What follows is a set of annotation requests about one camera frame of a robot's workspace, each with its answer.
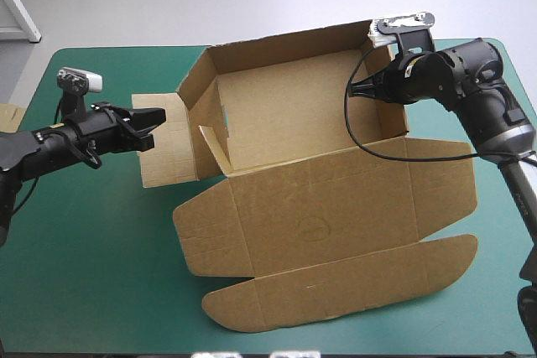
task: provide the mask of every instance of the open cardboard box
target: open cardboard box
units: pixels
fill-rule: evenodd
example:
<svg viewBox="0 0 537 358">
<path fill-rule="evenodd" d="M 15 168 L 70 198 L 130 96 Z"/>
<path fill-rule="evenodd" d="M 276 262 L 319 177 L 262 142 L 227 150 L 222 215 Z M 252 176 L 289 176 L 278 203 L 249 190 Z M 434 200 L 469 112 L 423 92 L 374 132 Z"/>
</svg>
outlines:
<svg viewBox="0 0 537 358">
<path fill-rule="evenodd" d="M 420 242 L 475 209 L 472 162 L 386 161 L 348 137 L 343 92 L 372 46 L 369 24 L 210 47 L 177 94 L 133 96 L 168 117 L 155 149 L 140 154 L 144 186 L 227 176 L 174 213 L 195 275 L 253 278 L 204 297 L 227 328 L 263 331 L 415 298 L 472 262 L 473 236 Z M 357 78 L 389 61 L 375 50 Z M 470 151 L 405 137 L 400 105 L 351 99 L 349 113 L 384 153 Z"/>
</svg>

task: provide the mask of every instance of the cardboard flap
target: cardboard flap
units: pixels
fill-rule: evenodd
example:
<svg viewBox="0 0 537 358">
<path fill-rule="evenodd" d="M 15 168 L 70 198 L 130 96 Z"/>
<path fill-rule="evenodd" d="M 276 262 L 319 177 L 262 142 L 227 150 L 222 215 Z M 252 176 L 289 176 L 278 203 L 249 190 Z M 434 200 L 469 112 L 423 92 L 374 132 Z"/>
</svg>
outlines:
<svg viewBox="0 0 537 358">
<path fill-rule="evenodd" d="M 402 157 L 467 151 L 463 143 L 405 137 L 370 147 Z M 425 173 L 349 148 L 233 175 L 225 191 L 213 187 L 175 210 L 180 238 L 203 228 L 210 240 L 197 239 L 186 260 L 198 275 L 265 276 L 417 242 L 469 214 L 476 199 L 471 162 L 419 165 Z M 213 238 L 249 253 L 224 264 Z"/>
<path fill-rule="evenodd" d="M 16 132 L 25 112 L 20 106 L 0 104 L 0 132 Z"/>
<path fill-rule="evenodd" d="M 138 153 L 144 188 L 196 180 L 186 108 L 175 93 L 133 94 L 135 108 L 166 110 L 166 122 L 152 131 L 154 148 Z"/>
<path fill-rule="evenodd" d="M 411 158 L 445 157 L 472 152 L 470 144 L 418 138 L 406 139 Z M 477 207 L 471 159 L 444 163 L 409 163 L 418 237 L 430 234 L 471 214 Z"/>
<path fill-rule="evenodd" d="M 253 276 L 229 179 L 176 208 L 174 223 L 193 274 Z"/>
<path fill-rule="evenodd" d="M 266 331 L 332 319 L 439 291 L 470 266 L 464 235 L 282 272 L 208 293 L 206 313 L 228 329 Z"/>
<path fill-rule="evenodd" d="M 229 158 L 227 157 L 226 152 L 222 148 L 221 143 L 218 141 L 214 129 L 212 127 L 200 126 L 200 131 L 207 146 L 211 150 L 216 163 L 218 163 L 218 166 L 222 170 L 222 173 L 228 176 L 233 171 L 233 168 L 229 163 Z"/>
</svg>

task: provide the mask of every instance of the green table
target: green table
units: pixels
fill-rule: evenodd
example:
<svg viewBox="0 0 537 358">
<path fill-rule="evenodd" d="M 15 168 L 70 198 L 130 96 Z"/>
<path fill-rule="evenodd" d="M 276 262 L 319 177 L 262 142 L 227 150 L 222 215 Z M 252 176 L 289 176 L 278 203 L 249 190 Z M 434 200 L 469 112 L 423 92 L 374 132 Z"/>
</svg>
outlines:
<svg viewBox="0 0 537 358">
<path fill-rule="evenodd" d="M 507 82 L 535 124 L 503 46 L 493 42 L 503 51 Z M 104 92 L 89 95 L 88 105 L 128 106 L 132 93 L 173 91 L 202 50 L 63 49 L 50 61 L 22 129 L 52 122 L 61 66 L 103 75 Z M 434 101 L 410 106 L 408 113 L 413 136 L 467 139 L 455 115 Z M 408 303 L 253 335 L 205 316 L 202 296 L 237 280 L 190 275 L 171 220 L 177 205 L 222 178 L 143 189 L 135 153 L 107 155 L 97 171 L 83 164 L 64 169 L 39 181 L 0 249 L 0 336 L 8 351 L 530 353 L 515 300 L 531 242 L 499 172 L 481 160 L 475 167 L 477 210 L 435 234 L 478 236 L 476 261 L 460 281 Z"/>
</svg>

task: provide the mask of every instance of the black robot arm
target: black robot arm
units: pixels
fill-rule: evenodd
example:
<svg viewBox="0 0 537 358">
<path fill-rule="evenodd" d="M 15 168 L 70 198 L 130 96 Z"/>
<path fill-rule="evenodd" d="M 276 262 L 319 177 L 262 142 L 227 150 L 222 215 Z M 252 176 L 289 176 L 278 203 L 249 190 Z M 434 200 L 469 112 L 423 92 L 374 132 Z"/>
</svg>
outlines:
<svg viewBox="0 0 537 358">
<path fill-rule="evenodd" d="M 161 108 L 128 109 L 98 102 L 87 111 L 84 95 L 99 92 L 102 79 L 84 70 L 63 68 L 61 123 L 37 130 L 0 132 L 0 246 L 8 236 L 15 199 L 26 180 L 75 163 L 101 167 L 100 155 L 146 151 L 154 147 L 151 131 L 165 122 Z"/>
<path fill-rule="evenodd" d="M 400 104 L 435 99 L 458 116 L 477 151 L 470 156 L 498 166 L 534 242 L 520 272 L 531 285 L 519 294 L 519 312 L 537 351 L 535 129 L 503 80 L 498 50 L 483 39 L 475 39 L 436 51 L 429 31 L 434 21 L 430 13 L 373 21 L 369 33 L 373 46 L 396 43 L 399 52 L 386 68 L 365 80 L 349 82 L 346 96 Z"/>
</svg>

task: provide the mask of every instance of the cardboard box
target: cardboard box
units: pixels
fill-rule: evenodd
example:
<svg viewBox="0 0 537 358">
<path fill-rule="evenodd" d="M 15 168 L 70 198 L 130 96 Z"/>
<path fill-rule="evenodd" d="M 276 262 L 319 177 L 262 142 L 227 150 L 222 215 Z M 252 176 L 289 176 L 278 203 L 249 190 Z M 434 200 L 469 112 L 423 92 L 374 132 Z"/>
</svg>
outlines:
<svg viewBox="0 0 537 358">
<path fill-rule="evenodd" d="M 0 104 L 0 132 L 16 132 L 25 112 L 20 106 Z"/>
<path fill-rule="evenodd" d="M 140 154 L 144 186 L 224 173 L 174 222 L 198 276 L 251 277 L 207 294 L 203 309 L 264 331 L 433 293 L 476 253 L 473 236 L 421 241 L 476 207 L 471 161 L 375 158 L 348 137 L 343 93 L 369 22 L 207 48 L 178 94 L 135 95 L 168 121 Z M 364 77 L 390 61 L 371 54 Z M 466 143 L 407 138 L 404 108 L 351 99 L 358 136 L 399 156 L 468 153 Z"/>
</svg>

